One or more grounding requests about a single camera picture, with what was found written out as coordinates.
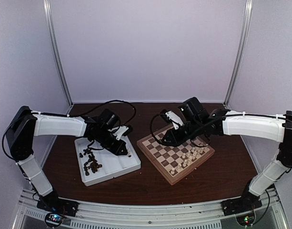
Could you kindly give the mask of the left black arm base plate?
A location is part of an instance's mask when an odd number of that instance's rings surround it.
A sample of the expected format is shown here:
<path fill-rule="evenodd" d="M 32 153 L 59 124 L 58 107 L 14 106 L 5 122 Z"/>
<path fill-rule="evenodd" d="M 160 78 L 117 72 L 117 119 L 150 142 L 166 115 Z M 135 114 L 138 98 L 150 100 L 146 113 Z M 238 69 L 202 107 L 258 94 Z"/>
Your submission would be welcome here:
<path fill-rule="evenodd" d="M 41 200 L 39 200 L 37 203 L 37 208 L 48 211 L 48 212 L 57 213 L 63 216 L 70 216 L 70 217 L 76 216 L 78 206 L 79 206 L 78 202 L 72 201 L 72 200 L 65 200 L 65 199 L 59 199 L 58 201 L 59 202 L 57 206 L 49 207 L 48 205 L 44 204 Z"/>

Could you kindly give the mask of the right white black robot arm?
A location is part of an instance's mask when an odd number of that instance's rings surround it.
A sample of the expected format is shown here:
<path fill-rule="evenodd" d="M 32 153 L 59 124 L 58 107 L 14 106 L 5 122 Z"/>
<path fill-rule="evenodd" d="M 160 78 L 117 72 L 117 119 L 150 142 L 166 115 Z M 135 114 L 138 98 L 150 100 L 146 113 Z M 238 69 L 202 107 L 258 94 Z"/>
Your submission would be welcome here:
<path fill-rule="evenodd" d="M 209 113 L 196 97 L 184 101 L 178 109 L 182 117 L 168 110 L 159 114 L 173 125 L 161 140 L 164 146 L 179 146 L 200 135 L 240 135 L 279 144 L 272 161 L 248 183 L 238 199 L 237 205 L 241 210 L 246 211 L 253 206 L 270 185 L 292 169 L 292 111 L 269 115 L 217 108 Z"/>

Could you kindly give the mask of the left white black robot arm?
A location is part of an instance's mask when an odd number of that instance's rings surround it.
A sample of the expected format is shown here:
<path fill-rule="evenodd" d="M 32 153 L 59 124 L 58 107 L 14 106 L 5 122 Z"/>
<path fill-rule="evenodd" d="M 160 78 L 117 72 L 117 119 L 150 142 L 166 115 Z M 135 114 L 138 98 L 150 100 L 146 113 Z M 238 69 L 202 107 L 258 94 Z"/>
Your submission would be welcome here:
<path fill-rule="evenodd" d="M 51 114 L 31 110 L 22 106 L 15 114 L 1 139 L 3 151 L 9 150 L 8 158 L 15 161 L 28 181 L 35 188 L 43 204 L 52 212 L 62 207 L 62 202 L 53 185 L 34 156 L 35 138 L 74 136 L 86 138 L 100 144 L 103 149 L 116 155 L 127 155 L 126 142 L 121 137 L 132 131 L 132 127 L 119 123 L 120 118 L 105 109 L 99 116 Z"/>

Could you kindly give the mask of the light chess queen piece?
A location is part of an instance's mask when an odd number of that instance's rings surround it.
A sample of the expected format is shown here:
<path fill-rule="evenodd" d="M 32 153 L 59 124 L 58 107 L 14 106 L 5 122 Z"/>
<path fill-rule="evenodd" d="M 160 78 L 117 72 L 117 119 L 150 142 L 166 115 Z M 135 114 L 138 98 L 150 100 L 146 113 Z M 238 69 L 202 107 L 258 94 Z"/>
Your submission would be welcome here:
<path fill-rule="evenodd" d="M 187 166 L 187 160 L 185 159 L 183 164 L 182 164 L 182 167 L 186 167 Z"/>

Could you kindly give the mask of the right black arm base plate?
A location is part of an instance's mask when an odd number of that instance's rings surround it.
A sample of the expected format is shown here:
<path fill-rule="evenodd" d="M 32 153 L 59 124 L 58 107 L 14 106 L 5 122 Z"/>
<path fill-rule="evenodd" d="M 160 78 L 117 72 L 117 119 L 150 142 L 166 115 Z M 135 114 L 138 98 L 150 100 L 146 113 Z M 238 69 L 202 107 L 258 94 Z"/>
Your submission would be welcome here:
<path fill-rule="evenodd" d="M 228 199 L 221 202 L 222 210 L 225 216 L 239 214 L 247 211 L 252 211 L 255 208 L 260 208 L 262 202 L 258 199 L 251 203 L 242 198 Z"/>

